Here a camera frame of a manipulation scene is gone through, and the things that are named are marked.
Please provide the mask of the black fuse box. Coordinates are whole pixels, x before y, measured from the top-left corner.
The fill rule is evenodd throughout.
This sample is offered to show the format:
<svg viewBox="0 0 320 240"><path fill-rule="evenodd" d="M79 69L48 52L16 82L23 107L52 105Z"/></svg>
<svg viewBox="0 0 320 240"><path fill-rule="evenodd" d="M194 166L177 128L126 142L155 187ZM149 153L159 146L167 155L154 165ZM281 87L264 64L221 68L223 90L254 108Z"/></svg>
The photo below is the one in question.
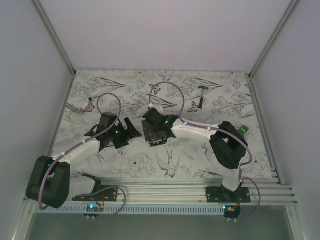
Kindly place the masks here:
<svg viewBox="0 0 320 240"><path fill-rule="evenodd" d="M157 146L165 145L167 141L168 141L168 137L160 137L157 139L151 139L149 141L149 145L151 147L157 147Z"/></svg>

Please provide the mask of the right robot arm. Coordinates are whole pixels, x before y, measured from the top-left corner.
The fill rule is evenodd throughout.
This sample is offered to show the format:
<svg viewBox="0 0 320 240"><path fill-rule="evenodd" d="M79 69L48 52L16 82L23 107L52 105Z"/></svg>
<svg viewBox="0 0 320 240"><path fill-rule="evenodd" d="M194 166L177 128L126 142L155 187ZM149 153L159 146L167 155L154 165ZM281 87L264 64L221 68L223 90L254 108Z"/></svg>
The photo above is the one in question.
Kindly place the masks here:
<svg viewBox="0 0 320 240"><path fill-rule="evenodd" d="M212 164L217 174L223 177L221 191L226 202L234 202L240 195L242 159L253 155L248 143L239 131L227 121L220 125L205 125L188 121L178 115L163 115L156 108L150 108L142 121L145 140L150 146L166 144L169 138L186 138L210 144L215 155Z"/></svg>

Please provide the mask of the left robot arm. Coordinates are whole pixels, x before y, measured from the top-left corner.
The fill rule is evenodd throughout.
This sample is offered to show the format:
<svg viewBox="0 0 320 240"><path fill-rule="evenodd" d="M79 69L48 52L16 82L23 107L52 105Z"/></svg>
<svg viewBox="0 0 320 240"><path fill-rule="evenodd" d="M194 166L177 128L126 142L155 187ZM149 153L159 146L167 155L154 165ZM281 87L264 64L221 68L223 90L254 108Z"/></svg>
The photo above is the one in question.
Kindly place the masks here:
<svg viewBox="0 0 320 240"><path fill-rule="evenodd" d="M71 172L89 157L111 146L116 149L129 145L129 141L141 137L129 118L123 127L119 116L114 113L102 114L98 124L94 125L83 140L66 152L48 157L40 156L33 167L25 196L37 201L40 209L60 208L67 199L85 195L96 201L102 195L102 188L95 177L90 175L72 179Z"/></svg>

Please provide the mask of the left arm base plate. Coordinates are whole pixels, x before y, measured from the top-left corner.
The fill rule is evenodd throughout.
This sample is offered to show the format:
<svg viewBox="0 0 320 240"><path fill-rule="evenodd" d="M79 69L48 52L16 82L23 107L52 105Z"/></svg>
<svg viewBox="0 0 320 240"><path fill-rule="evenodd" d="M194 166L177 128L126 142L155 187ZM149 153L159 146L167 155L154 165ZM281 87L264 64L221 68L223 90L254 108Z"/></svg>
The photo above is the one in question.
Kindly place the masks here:
<svg viewBox="0 0 320 240"><path fill-rule="evenodd" d="M101 189L94 189L90 194L80 195L72 198L75 202L115 202L118 196L117 188L106 189L109 186L103 185Z"/></svg>

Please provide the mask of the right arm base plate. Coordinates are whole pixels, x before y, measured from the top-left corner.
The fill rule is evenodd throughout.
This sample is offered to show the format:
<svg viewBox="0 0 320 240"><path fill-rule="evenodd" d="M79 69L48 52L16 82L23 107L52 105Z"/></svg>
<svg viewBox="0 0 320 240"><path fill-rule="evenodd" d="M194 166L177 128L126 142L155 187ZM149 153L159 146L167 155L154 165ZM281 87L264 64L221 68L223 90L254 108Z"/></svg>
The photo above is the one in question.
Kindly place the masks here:
<svg viewBox="0 0 320 240"><path fill-rule="evenodd" d="M240 186L236 191L230 191L221 186L208 186L205 188L208 203L250 203L251 196L247 187Z"/></svg>

